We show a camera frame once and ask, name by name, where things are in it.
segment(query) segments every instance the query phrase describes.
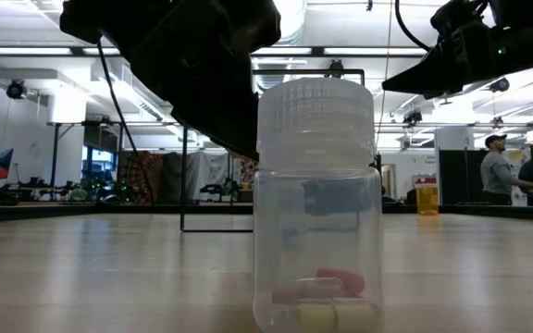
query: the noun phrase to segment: wall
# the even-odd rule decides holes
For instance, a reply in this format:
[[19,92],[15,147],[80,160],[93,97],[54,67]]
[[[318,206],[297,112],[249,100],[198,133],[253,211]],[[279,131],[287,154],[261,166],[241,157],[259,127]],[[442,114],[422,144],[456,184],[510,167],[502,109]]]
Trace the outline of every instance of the wall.
[[[41,106],[39,110],[32,101],[12,101],[0,88],[0,152],[14,149],[7,182],[18,181],[15,164],[18,164],[21,181],[28,181],[30,177],[50,180],[55,130],[46,125],[49,117],[48,107]],[[82,128],[72,129],[59,142],[57,184],[80,178],[82,145]]]
[[380,152],[382,165],[395,165],[397,199],[406,197],[413,189],[413,176],[433,175],[437,172],[435,152]]

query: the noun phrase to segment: gray shirt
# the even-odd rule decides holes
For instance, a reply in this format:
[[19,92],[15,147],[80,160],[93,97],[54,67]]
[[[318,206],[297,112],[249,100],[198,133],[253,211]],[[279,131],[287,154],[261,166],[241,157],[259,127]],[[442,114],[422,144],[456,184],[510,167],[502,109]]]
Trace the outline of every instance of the gray shirt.
[[514,176],[509,163],[501,154],[489,152],[480,165],[483,191],[511,195]]

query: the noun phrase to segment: table surface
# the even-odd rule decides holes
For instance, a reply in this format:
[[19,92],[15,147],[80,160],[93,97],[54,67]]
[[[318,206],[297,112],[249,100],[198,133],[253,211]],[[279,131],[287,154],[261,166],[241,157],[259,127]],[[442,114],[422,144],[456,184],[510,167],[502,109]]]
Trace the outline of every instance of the table surface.
[[[258,332],[252,234],[180,234],[178,219],[0,223],[0,333]],[[385,332],[533,333],[533,221],[388,215],[384,225]]]

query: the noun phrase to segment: ceiling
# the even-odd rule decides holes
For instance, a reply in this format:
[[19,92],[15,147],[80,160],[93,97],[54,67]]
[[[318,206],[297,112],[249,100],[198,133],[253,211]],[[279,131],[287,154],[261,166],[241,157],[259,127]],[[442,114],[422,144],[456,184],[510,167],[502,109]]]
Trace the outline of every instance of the ceiling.
[[[291,2],[301,0],[280,0]],[[415,35],[427,45],[433,45],[437,33],[430,27],[429,18],[445,0],[403,0],[403,19]],[[358,46],[358,47],[415,47],[400,30],[390,1],[374,1],[371,12],[366,11],[367,1],[356,0],[307,0],[304,27],[295,46]],[[62,0],[0,0],[0,46],[86,46],[58,29]],[[485,21],[492,24],[490,11],[485,12]],[[327,68],[331,58],[296,56],[290,68]],[[488,123],[495,116],[505,117],[508,123],[533,121],[533,69],[508,75],[511,89],[506,93],[476,90],[464,96],[451,98],[449,105],[442,101],[425,101],[412,94],[383,92],[381,82],[415,65],[419,60],[412,57],[341,57],[345,68],[359,68],[366,74],[366,87],[374,94],[376,119],[383,122],[401,122],[403,114],[420,109],[426,122],[482,122]],[[81,73],[96,64],[95,58],[40,58],[0,57],[1,68],[50,68],[72,80],[79,81],[92,94],[109,101],[107,87],[95,78],[84,80]],[[146,100],[157,105],[166,114],[169,104],[164,103],[137,85],[136,91]],[[128,99],[121,99],[124,111],[136,115],[143,113]],[[88,112],[115,115],[109,104],[89,103]],[[531,129],[516,129],[524,132]],[[391,134],[400,137],[400,133]],[[426,137],[430,133],[420,134]]]

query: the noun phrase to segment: yellow bottle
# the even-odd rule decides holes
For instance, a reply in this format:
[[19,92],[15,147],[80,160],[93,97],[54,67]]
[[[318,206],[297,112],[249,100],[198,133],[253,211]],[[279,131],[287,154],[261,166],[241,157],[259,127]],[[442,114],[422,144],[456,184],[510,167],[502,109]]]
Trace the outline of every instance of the yellow bottle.
[[440,213],[439,189],[435,177],[415,181],[416,210],[421,216],[437,216]]

